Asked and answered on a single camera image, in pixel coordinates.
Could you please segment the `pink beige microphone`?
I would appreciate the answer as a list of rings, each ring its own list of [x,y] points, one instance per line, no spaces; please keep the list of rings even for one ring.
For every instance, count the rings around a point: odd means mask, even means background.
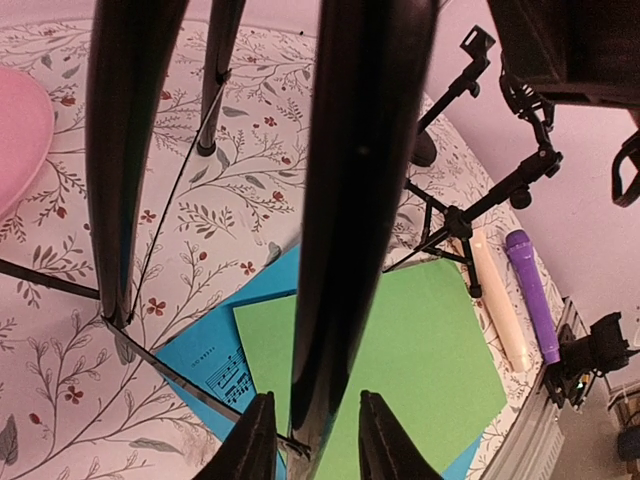
[[[483,302],[491,317],[512,370],[522,373],[530,368],[528,347],[500,271],[494,261],[482,228],[473,230],[469,241]]]

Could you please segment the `black round-base mic stand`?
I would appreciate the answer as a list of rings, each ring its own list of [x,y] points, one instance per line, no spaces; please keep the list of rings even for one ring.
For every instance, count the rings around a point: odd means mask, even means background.
[[[427,132],[437,117],[458,97],[468,92],[473,98],[480,93],[479,77],[490,65],[488,52],[496,40],[484,29],[475,25],[466,35],[460,48],[471,57],[471,62],[449,85],[447,91],[418,120],[414,151],[410,162],[418,167],[430,167],[436,160],[437,149]]]

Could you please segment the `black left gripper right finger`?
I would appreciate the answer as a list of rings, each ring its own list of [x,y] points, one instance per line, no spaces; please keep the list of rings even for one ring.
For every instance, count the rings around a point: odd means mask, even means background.
[[[360,478],[441,480],[379,393],[360,394],[358,425]]]

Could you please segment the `black shock mount tripod stand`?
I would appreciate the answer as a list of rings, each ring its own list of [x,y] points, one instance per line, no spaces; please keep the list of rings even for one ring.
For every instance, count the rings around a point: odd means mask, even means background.
[[[515,209],[527,208],[532,203],[529,186],[544,176],[550,178],[558,172],[563,155],[554,149],[550,140],[554,105],[508,72],[506,67],[501,68],[499,86],[512,113],[533,127],[537,151],[465,210],[454,205],[444,205],[410,180],[406,180],[404,189],[425,203],[423,238],[411,253],[387,267],[384,270],[386,273],[408,262],[418,253],[426,252],[466,266],[470,280],[469,294],[474,299],[481,298],[482,287],[476,269],[478,263],[473,258],[470,245],[472,222],[505,201],[509,201]]]

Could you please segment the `black perforated music stand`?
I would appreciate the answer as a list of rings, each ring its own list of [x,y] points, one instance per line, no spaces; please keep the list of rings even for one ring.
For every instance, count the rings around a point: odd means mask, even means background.
[[[130,319],[133,240],[152,123],[187,5],[100,1],[88,69],[85,168],[98,285],[3,262],[3,274],[97,299],[140,357]],[[413,148],[437,22],[434,1],[321,5],[306,174],[290,435],[290,474],[312,478],[330,437],[371,308]],[[154,367],[234,426],[244,413],[162,361]]]

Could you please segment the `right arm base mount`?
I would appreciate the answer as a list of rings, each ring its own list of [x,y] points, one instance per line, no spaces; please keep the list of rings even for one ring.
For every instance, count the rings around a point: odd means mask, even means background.
[[[577,338],[568,324],[561,326],[560,361],[546,367],[543,385],[548,400],[562,409],[565,403],[580,408],[596,377],[603,377],[629,364],[639,353],[623,338],[620,312],[605,315],[590,327],[590,333]]]

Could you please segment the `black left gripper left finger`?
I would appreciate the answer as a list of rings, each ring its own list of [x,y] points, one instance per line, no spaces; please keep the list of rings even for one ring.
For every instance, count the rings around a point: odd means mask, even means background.
[[[274,479],[277,450],[274,394],[257,394],[197,480]]]

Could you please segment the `green paper sheet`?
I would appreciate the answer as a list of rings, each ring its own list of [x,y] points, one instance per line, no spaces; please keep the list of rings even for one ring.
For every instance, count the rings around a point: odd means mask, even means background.
[[[330,437],[312,476],[356,479],[360,393],[380,394],[438,473],[489,426],[506,394],[458,267],[381,276]]]

